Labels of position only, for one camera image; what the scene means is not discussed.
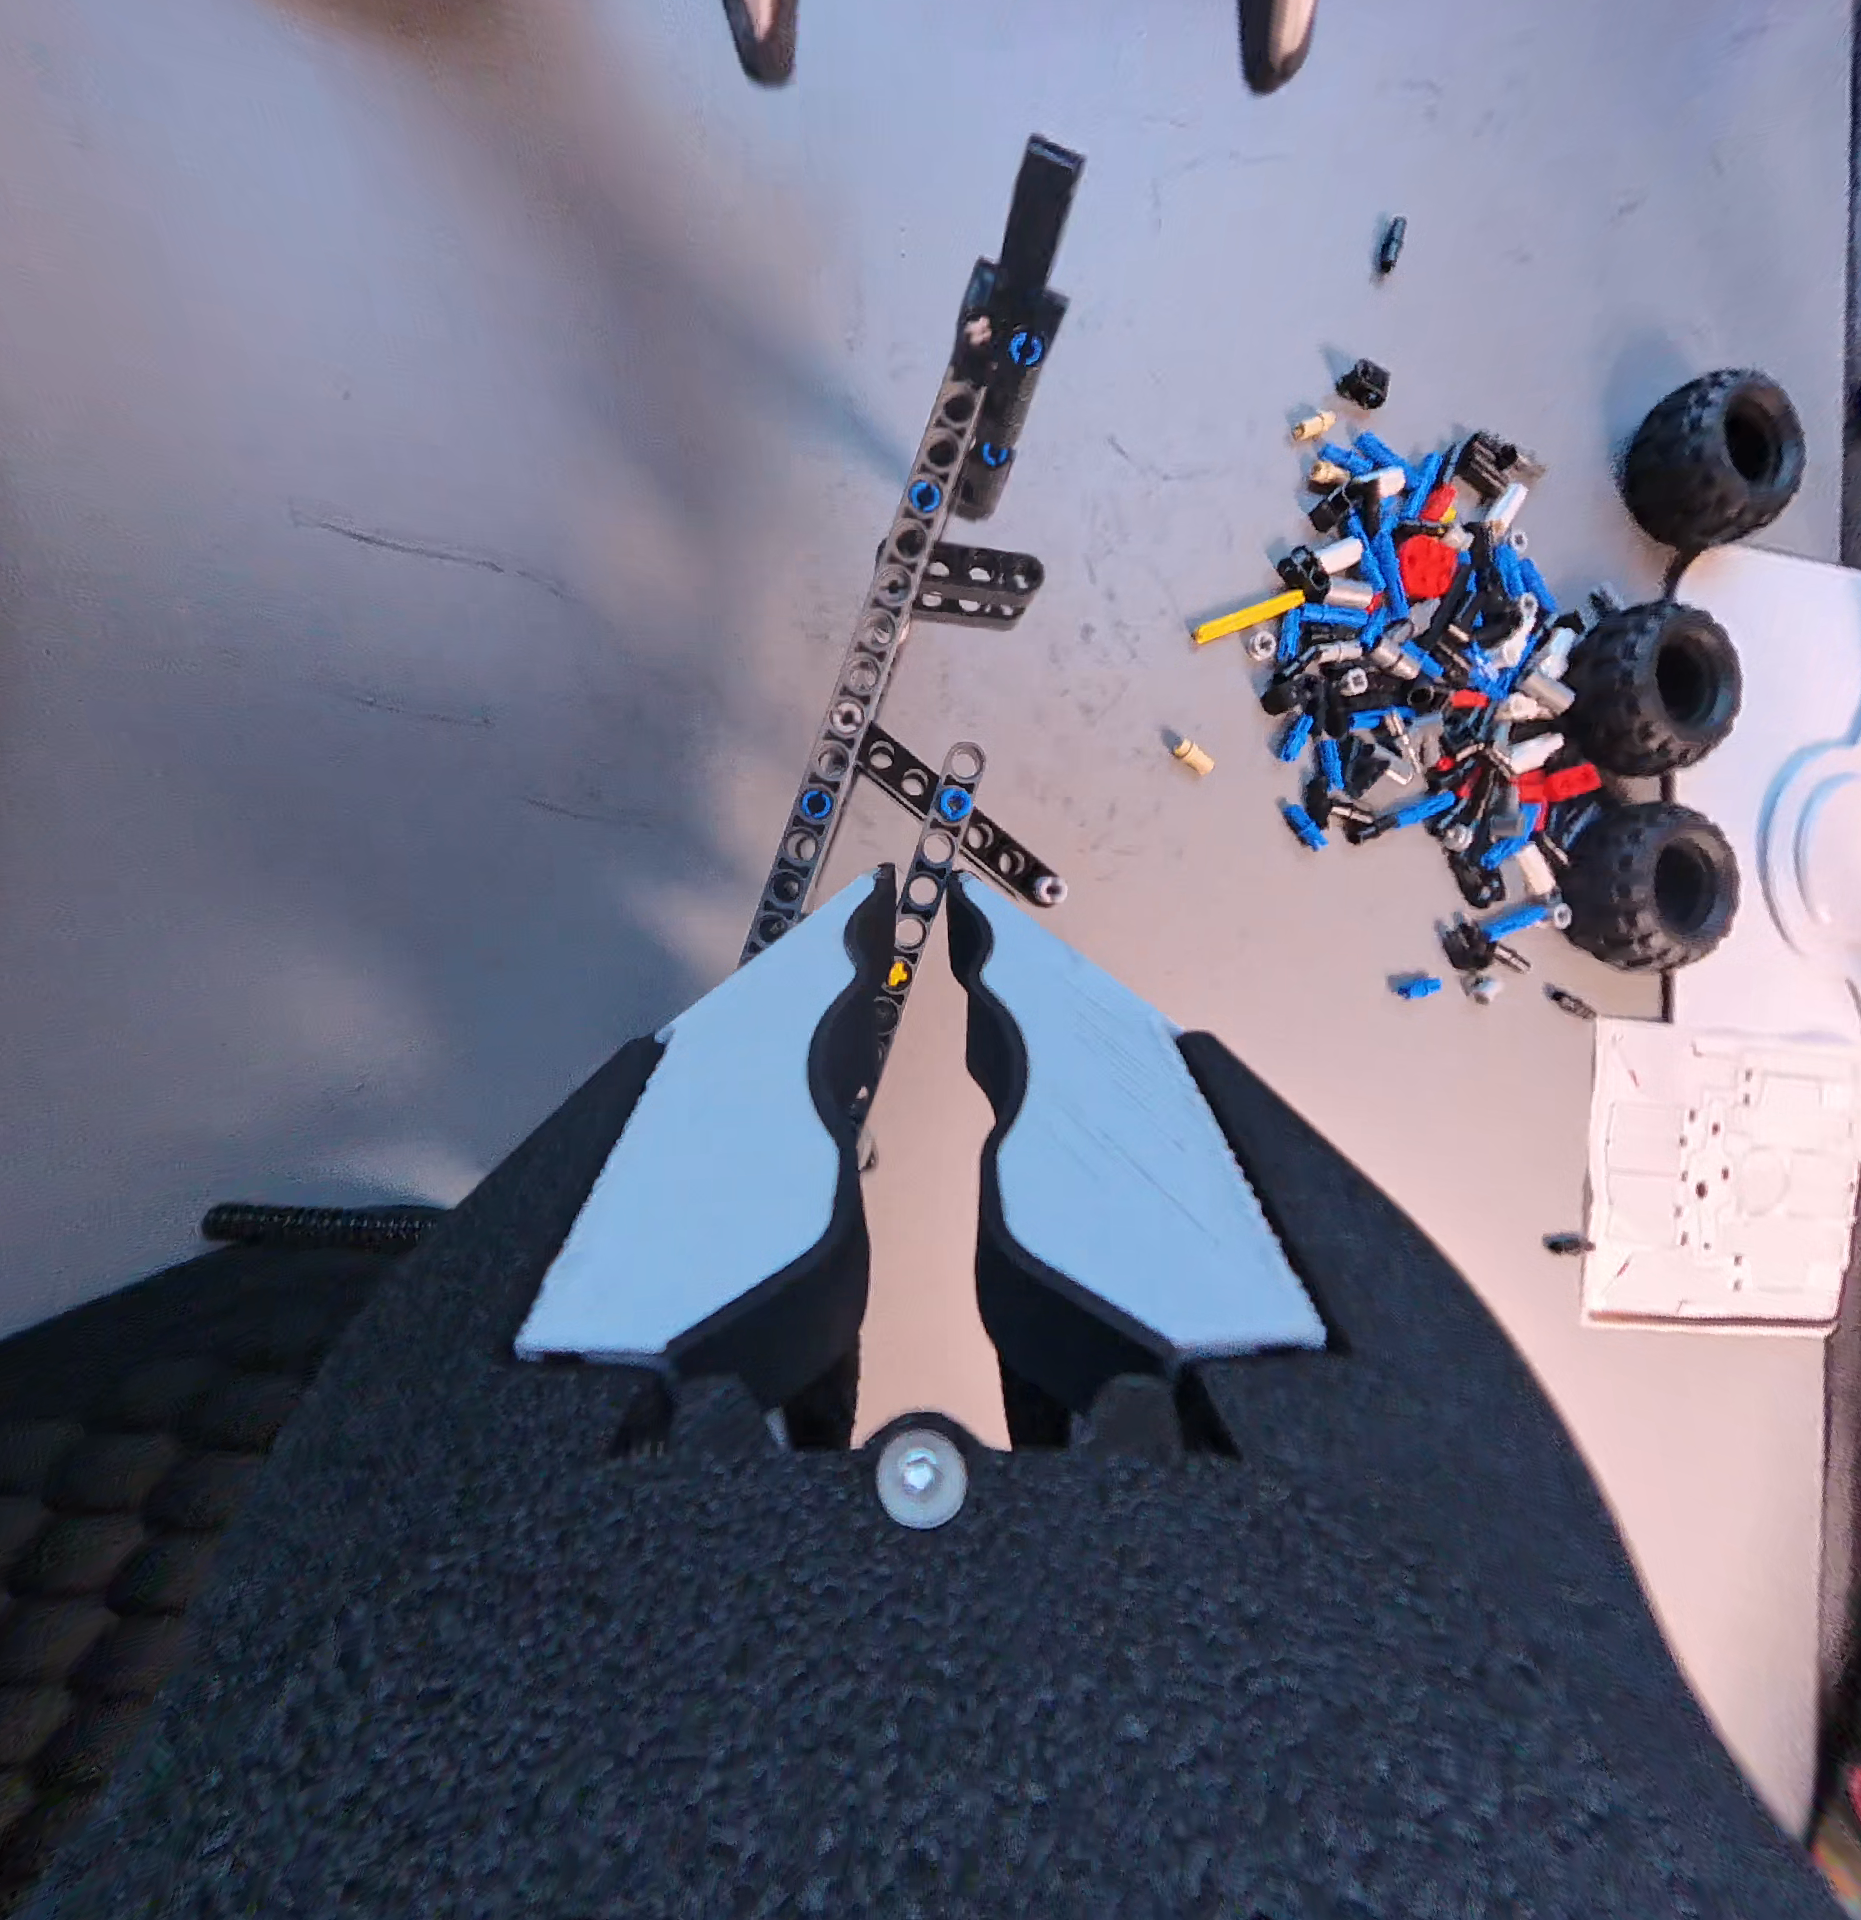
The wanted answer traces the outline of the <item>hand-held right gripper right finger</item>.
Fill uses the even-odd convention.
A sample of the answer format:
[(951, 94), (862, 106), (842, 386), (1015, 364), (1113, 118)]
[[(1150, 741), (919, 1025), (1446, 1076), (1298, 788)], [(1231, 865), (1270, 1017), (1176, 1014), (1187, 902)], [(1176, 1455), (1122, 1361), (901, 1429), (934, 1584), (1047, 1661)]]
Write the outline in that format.
[(991, 1132), (979, 1303), (1009, 1362), (1326, 1350), (1327, 1329), (1182, 1052), (1184, 1032), (988, 886), (950, 895)]

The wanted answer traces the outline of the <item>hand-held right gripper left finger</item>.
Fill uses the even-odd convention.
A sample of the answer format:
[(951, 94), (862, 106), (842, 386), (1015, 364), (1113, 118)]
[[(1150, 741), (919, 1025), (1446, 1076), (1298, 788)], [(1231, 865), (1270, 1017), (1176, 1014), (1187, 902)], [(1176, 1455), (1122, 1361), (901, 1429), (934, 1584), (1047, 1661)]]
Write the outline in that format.
[(855, 1105), (894, 867), (656, 1033), (657, 1058), (522, 1320), (519, 1359), (824, 1370), (869, 1284)]

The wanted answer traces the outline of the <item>grey black toy chassis assembly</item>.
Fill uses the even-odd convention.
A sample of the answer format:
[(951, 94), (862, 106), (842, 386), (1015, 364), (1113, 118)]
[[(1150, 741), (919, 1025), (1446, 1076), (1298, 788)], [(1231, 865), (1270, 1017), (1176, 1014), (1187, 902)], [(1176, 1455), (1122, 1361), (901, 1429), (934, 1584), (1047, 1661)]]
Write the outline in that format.
[(742, 962), (790, 931), (822, 880), (858, 781), (906, 803), (926, 825), (957, 830), (957, 857), (1029, 906), (1054, 907), (1064, 880), (1023, 844), (973, 815), (957, 818), (906, 774), (878, 723), (914, 622), (1002, 632), (1029, 609), (1043, 568), (1032, 556), (951, 542), (951, 520), (988, 520), (1013, 468), (1015, 440), (1067, 300), (1050, 283), (1084, 160), (1040, 136), (1026, 145), (997, 257), (977, 261), (953, 346), (894, 520), (877, 548), (843, 670), (833, 688), (800, 797), (750, 917)]

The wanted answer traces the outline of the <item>long dark grey toy beam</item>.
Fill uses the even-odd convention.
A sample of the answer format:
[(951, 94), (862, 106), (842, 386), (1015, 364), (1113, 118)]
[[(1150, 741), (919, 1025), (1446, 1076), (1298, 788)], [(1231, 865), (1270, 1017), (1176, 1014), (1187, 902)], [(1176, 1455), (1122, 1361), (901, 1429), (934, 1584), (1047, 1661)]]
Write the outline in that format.
[(875, 1067), (853, 1108), (858, 1122), (857, 1163), (862, 1171), (869, 1171), (877, 1163), (869, 1107), (914, 991), (927, 937), (942, 909), (957, 859), (966, 850), (977, 791), (988, 773), (988, 754), (979, 743), (957, 741), (946, 753), (942, 766), (930, 773), (926, 761), (903, 751), (890, 732), (877, 728), (862, 753), (858, 770), (890, 797), (908, 802), (920, 818), (914, 857), (896, 886), (894, 948), (875, 1001)]

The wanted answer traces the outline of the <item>pile of small toy parts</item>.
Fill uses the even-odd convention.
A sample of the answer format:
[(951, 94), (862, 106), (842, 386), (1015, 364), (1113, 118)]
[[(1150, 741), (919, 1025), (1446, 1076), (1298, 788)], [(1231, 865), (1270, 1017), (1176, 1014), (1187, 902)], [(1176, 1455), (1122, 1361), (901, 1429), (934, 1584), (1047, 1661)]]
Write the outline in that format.
[(1471, 433), (1418, 455), (1373, 430), (1305, 476), (1310, 538), (1280, 557), (1309, 603), (1244, 635), (1309, 854), (1425, 846), (1456, 907), (1441, 979), (1477, 1005), (1566, 937), (1563, 883), (1610, 781), (1566, 736), (1566, 660), (1589, 635), (1518, 525), (1535, 464)]

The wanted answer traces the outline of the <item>grey desk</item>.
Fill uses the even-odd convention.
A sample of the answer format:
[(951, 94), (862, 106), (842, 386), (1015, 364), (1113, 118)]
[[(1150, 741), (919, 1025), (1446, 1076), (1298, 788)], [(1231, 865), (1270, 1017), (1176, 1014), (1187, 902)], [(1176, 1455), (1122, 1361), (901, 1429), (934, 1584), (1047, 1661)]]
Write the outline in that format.
[[(1300, 853), (1238, 641), (1295, 412), (1535, 449), (1560, 596), (1659, 584), (1613, 460), (1780, 378), (1834, 559), (1851, 4), (0, 4), (0, 1337), (221, 1198), (457, 1201), (738, 958), (1029, 133), (1071, 312), (888, 723), (988, 745), (1064, 938), (1215, 1032), (1508, 1323), (1738, 1763), (1797, 1827), (1823, 1350), (1581, 1325), (1589, 1033), (1434, 969), (1417, 844)], [(1394, 215), (1394, 277), (1373, 273)], [(1165, 734), (1213, 759), (1192, 780)]]

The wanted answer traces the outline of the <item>black toy tyre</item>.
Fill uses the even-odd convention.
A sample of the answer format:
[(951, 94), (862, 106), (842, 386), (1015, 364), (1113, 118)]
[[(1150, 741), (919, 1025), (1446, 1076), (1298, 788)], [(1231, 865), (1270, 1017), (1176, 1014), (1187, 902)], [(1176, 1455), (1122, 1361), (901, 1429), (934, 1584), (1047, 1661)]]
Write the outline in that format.
[(1566, 736), (1604, 774), (1684, 773), (1719, 747), (1742, 709), (1742, 669), (1705, 610), (1662, 599), (1604, 615), (1566, 660)]
[(1726, 834), (1681, 803), (1613, 806), (1575, 840), (1566, 938), (1616, 972), (1679, 972), (1710, 955), (1739, 906)]
[(1803, 472), (1805, 436), (1784, 387), (1763, 373), (1721, 370), (1644, 416), (1624, 455), (1622, 500), (1650, 541), (1694, 556), (1773, 525)]

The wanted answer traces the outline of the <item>white sticker sheet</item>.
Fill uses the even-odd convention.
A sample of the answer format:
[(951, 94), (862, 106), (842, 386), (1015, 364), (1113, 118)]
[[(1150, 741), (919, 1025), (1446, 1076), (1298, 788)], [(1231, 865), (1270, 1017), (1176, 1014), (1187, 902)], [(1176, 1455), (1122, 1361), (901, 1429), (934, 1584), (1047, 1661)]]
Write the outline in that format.
[(1861, 1178), (1861, 1043), (1594, 1027), (1594, 1327), (1823, 1337)]

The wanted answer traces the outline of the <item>metal book stand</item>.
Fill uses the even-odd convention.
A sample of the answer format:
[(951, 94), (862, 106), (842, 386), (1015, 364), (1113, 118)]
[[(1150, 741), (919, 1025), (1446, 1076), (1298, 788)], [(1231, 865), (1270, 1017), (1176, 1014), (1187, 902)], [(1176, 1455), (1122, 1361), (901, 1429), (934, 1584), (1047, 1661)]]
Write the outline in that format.
[(1696, 563), (1681, 599), (1742, 670), (1731, 736), (1677, 777), (1736, 853), (1739, 906), (1677, 974), (1676, 1017), (1861, 1043), (1861, 574), (1739, 544)]

